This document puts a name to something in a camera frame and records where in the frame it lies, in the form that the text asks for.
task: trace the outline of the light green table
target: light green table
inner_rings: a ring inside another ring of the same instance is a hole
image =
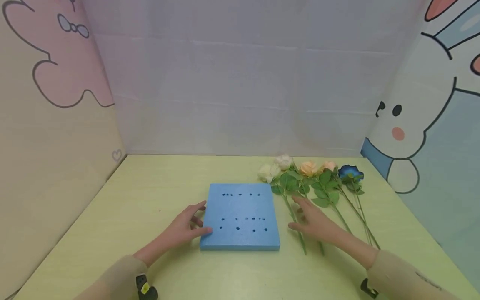
[[[365,172],[362,204],[383,249],[410,261],[461,299],[480,299],[367,159],[334,160]],[[269,157],[128,156],[15,300],[73,298],[118,258],[158,235],[186,205],[206,199],[210,183],[255,182],[257,169],[271,161]],[[163,256],[150,269],[149,281],[161,299],[369,299],[359,289],[366,276],[360,265],[331,246],[326,246],[322,257],[311,240],[305,256],[297,235],[287,228],[290,216],[284,202],[278,196],[274,201],[279,252],[200,252],[195,240]],[[353,232],[365,239],[348,204],[341,200],[339,208]],[[332,210],[324,211],[338,221]]]

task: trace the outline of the peach rose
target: peach rose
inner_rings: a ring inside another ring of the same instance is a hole
[[[330,171],[334,171],[335,170],[335,167],[336,167],[336,163],[334,161],[331,161],[331,160],[327,160],[324,162],[324,165],[323,167],[325,169],[329,169]]]
[[[312,161],[305,161],[300,165],[300,173],[307,177],[315,176],[319,171],[321,171],[321,169]]]

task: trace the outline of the blue rose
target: blue rose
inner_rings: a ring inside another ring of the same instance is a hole
[[[348,175],[352,174],[352,177],[357,177],[358,181],[363,179],[363,172],[359,171],[359,168],[357,166],[351,166],[351,165],[344,165],[338,170],[338,175],[340,176],[341,179],[347,177]]]

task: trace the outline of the white rose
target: white rose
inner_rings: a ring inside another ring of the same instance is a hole
[[[288,154],[283,154],[275,157],[275,163],[278,164],[283,171],[285,171],[288,170],[293,164],[293,158]]]
[[[273,178],[275,178],[280,174],[281,171],[282,169],[280,168],[279,165],[273,164],[270,168],[270,175],[273,176]]]
[[[277,164],[265,164],[260,168],[260,170],[258,170],[258,178],[265,182],[271,183],[273,178],[280,174],[280,171],[281,169]]]

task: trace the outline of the heart drawing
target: heart drawing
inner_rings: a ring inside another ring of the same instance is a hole
[[[122,153],[121,149],[117,149],[117,150],[112,152],[112,158],[113,158],[113,160],[115,160],[115,162],[119,162],[122,158],[122,155],[123,155],[123,153]]]

